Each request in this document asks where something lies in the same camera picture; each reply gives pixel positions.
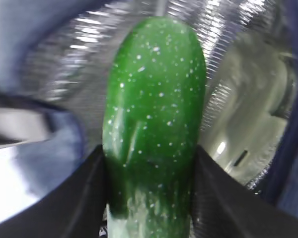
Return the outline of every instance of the blue fabric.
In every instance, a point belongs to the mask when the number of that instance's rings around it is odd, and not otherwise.
[[[0,0],[0,91],[22,93],[20,66],[31,47],[88,7],[109,0]],[[43,197],[82,162],[82,127],[70,112],[32,102],[47,113],[55,131],[48,141],[18,146],[16,163],[29,189]]]
[[[298,0],[287,0],[286,9],[292,37],[293,51],[298,59]],[[285,189],[292,167],[298,158],[298,96],[279,149],[273,159],[267,176],[267,185],[263,189],[262,198],[272,205],[277,205]]]

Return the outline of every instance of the white speckle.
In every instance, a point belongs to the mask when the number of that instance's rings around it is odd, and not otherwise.
[[[138,69],[138,72],[142,72],[144,71],[146,68],[144,66],[142,66],[140,69]]]

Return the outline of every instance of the metallic surface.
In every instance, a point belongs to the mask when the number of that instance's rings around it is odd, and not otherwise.
[[[25,93],[76,113],[92,149],[101,143],[108,69],[118,47],[142,18],[163,13],[191,25],[204,49],[208,83],[200,144],[246,184],[273,158],[296,95],[278,1],[125,0],[87,11],[29,53]]]

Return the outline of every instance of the green cucumber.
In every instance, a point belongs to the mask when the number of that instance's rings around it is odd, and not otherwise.
[[[142,21],[116,55],[103,149],[111,181],[110,238],[185,238],[206,67],[194,31]]]

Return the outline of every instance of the cucumber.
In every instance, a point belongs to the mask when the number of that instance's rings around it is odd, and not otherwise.
[[[178,20],[147,18],[121,45],[103,125],[110,238],[189,236],[205,77],[197,37]]]

